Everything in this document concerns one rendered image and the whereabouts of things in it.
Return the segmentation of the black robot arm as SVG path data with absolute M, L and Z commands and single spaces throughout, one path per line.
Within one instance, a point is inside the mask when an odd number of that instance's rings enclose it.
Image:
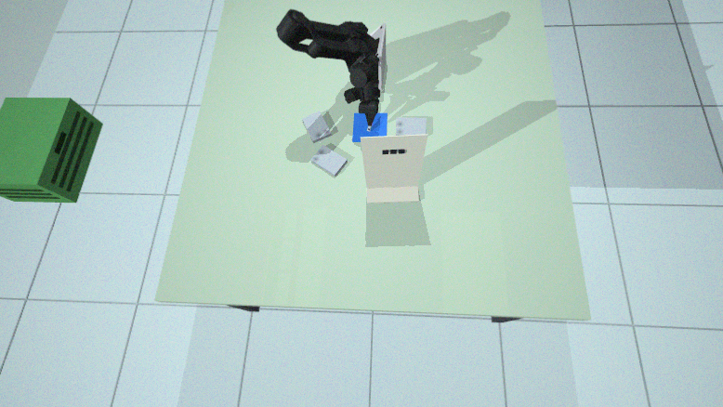
M 294 51 L 313 59 L 342 59 L 350 73 L 353 88 L 345 91 L 345 101 L 364 101 L 362 87 L 378 80 L 376 56 L 379 38 L 368 34 L 362 22 L 347 21 L 338 26 L 308 20 L 303 12 L 289 9 L 276 29 L 279 39 Z M 299 44 L 313 40 L 310 45 Z

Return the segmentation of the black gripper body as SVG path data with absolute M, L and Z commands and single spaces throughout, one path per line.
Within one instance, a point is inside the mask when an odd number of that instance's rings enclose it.
M 362 87 L 364 101 L 359 104 L 359 113 L 378 113 L 378 103 L 375 101 L 380 98 L 378 84 L 379 80 L 375 80 Z

